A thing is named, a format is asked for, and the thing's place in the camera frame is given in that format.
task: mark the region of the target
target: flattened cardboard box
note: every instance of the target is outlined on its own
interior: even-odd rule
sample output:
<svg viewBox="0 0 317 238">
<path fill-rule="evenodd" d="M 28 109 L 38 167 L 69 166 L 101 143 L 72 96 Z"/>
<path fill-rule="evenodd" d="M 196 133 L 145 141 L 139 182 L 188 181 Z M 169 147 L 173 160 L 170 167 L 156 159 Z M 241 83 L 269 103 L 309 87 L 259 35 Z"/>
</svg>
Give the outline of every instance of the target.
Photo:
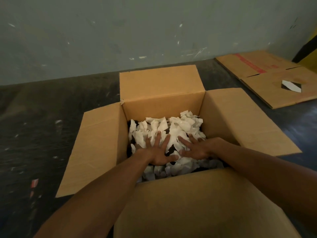
<svg viewBox="0 0 317 238">
<path fill-rule="evenodd" d="M 122 106 L 85 112 L 57 197 L 126 159 L 129 119 L 191 110 L 208 138 L 274 156 L 301 152 L 241 88 L 205 91 L 194 65 L 121 73 L 120 96 Z M 230 168 L 137 184 L 114 236 L 201 237 L 216 228 L 227 237 L 299 237 L 283 211 Z"/>
<path fill-rule="evenodd" d="M 216 58 L 271 108 L 317 98 L 317 74 L 265 51 Z M 301 84 L 301 93 L 282 88 L 282 81 Z"/>
</svg>

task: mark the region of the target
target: gray wall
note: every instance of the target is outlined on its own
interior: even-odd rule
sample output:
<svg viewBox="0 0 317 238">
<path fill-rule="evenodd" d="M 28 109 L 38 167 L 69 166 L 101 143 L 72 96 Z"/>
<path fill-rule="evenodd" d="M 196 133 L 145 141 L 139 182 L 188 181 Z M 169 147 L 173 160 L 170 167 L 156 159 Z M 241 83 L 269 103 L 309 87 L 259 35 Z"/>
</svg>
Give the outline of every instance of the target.
<svg viewBox="0 0 317 238">
<path fill-rule="evenodd" d="M 316 25 L 317 0 L 0 0 L 0 85 L 265 48 L 292 59 Z"/>
</svg>

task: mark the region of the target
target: human hand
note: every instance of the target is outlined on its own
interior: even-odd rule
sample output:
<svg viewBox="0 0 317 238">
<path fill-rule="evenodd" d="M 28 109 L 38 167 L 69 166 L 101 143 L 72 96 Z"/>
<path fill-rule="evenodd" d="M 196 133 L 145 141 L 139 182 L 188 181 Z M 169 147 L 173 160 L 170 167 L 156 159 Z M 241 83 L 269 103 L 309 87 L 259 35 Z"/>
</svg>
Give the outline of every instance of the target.
<svg viewBox="0 0 317 238">
<path fill-rule="evenodd" d="M 184 157 L 190 157 L 195 160 L 203 160 L 207 159 L 210 156 L 214 156 L 212 152 L 212 147 L 214 146 L 214 142 L 220 138 L 207 139 L 203 140 L 202 138 L 198 138 L 196 140 L 192 134 L 189 134 L 189 141 L 183 139 L 181 136 L 178 136 L 178 139 L 190 149 L 190 151 L 181 150 L 179 154 Z"/>
<path fill-rule="evenodd" d="M 176 155 L 165 156 L 165 149 L 170 140 L 170 135 L 168 134 L 166 136 L 161 146 L 159 145 L 160 140 L 161 132 L 159 131 L 153 146 L 151 146 L 150 139 L 146 137 L 146 148 L 141 148 L 140 145 L 136 145 L 137 151 L 144 152 L 144 155 L 149 157 L 149 163 L 153 165 L 164 165 L 168 162 L 176 161 L 178 159 Z"/>
</svg>

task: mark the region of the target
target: floor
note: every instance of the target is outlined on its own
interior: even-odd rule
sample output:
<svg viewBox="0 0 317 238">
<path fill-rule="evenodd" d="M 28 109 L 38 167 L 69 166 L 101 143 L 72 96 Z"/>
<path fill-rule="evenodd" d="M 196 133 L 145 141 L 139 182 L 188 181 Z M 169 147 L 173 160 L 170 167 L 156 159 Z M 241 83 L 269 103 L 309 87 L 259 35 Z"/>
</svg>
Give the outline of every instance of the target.
<svg viewBox="0 0 317 238">
<path fill-rule="evenodd" d="M 186 64 L 196 64 L 206 90 L 243 88 L 303 151 L 282 158 L 317 171 L 317 100 L 271 110 L 215 60 Z M 82 115 L 119 100 L 118 72 L 0 87 L 1 237 L 34 236 L 69 200 L 54 197 Z M 303 238 L 315 237 L 290 219 Z"/>
</svg>

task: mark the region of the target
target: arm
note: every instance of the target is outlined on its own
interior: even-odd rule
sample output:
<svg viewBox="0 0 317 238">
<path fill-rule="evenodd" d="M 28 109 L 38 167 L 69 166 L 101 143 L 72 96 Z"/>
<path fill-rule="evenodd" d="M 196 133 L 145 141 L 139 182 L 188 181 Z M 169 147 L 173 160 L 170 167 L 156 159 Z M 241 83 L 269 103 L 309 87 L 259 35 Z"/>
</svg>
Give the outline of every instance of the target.
<svg viewBox="0 0 317 238">
<path fill-rule="evenodd" d="M 158 132 L 153 147 L 147 138 L 147 148 L 138 149 L 131 158 L 82 188 L 41 226 L 34 238 L 106 237 L 147 165 L 163 165 L 177 159 L 165 156 L 170 136 L 161 147 L 160 138 Z"/>
<path fill-rule="evenodd" d="M 197 141 L 190 136 L 192 143 L 178 138 L 191 149 L 181 155 L 194 159 L 216 155 L 275 204 L 317 232 L 317 172 L 221 138 Z"/>
</svg>

